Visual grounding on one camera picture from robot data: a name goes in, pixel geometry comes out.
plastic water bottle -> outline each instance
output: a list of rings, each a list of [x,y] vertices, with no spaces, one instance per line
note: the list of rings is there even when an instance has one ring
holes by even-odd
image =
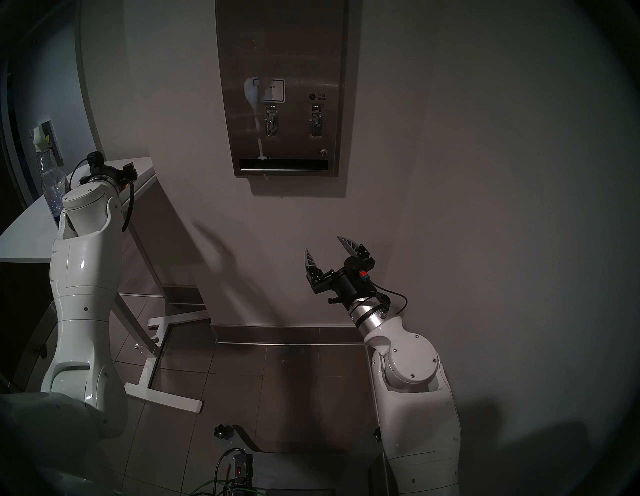
[[[69,191],[67,176],[65,176],[62,169],[56,166],[51,149],[49,148],[49,143],[40,126],[33,130],[33,136],[33,144],[37,152],[36,160],[38,161],[38,169],[40,170],[40,176],[42,178],[42,191],[44,192],[44,197],[47,200],[51,215],[53,215],[56,224],[59,225],[60,214],[64,208],[62,197]]]

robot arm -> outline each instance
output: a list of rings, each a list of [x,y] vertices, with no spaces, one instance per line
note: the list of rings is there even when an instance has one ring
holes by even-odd
[[[369,278],[367,249],[338,237],[350,256],[323,273],[308,250],[307,280],[315,293],[332,290],[364,342],[375,349],[371,371],[385,454],[400,494],[457,495],[460,424],[440,357],[427,338],[389,316],[390,300]]]
[[[127,422],[124,386],[109,348],[109,313],[122,266],[118,194],[138,175],[132,164],[123,170],[105,166],[99,152],[90,154],[88,162],[91,174],[63,197],[65,209],[53,244],[50,280],[58,345],[40,390],[83,402],[99,438],[113,438]]]
[[[37,465],[66,469],[127,423],[124,386],[113,367],[109,313],[120,283],[123,212],[118,199],[137,178],[88,156],[91,174],[63,197],[49,279],[58,313],[58,345],[41,393],[3,395],[0,414]]]

baseboard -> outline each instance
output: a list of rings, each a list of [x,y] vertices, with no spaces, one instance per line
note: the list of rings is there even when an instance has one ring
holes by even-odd
[[[361,344],[362,335],[355,326],[281,327],[281,326],[216,326],[220,343],[247,344]]]
[[[204,310],[204,301],[200,295],[200,291],[197,286],[174,286],[163,285],[162,290],[167,297],[167,303],[170,305],[193,305],[186,312],[196,312],[198,310]]]

stainless steel dispenser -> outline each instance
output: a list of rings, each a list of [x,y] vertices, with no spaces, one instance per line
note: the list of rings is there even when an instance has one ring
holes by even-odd
[[[348,0],[216,1],[234,173],[338,174]]]

tiled floor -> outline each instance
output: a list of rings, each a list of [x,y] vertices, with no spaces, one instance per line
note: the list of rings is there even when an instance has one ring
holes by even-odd
[[[120,290],[129,292],[128,285],[152,294],[149,278],[134,277]],[[123,298],[145,328],[152,317],[179,313],[162,298]],[[79,469],[86,478],[129,495],[188,494],[212,479],[221,455],[213,442],[218,424],[240,426],[259,449],[275,452],[345,452],[375,428],[362,345],[216,346],[208,321],[172,326],[168,340],[152,387],[201,399],[202,411],[127,398],[125,431],[86,454]],[[47,343],[48,356],[38,359],[28,390],[40,389],[55,352],[55,328]],[[109,344],[122,381],[137,383],[146,356],[113,314]]]

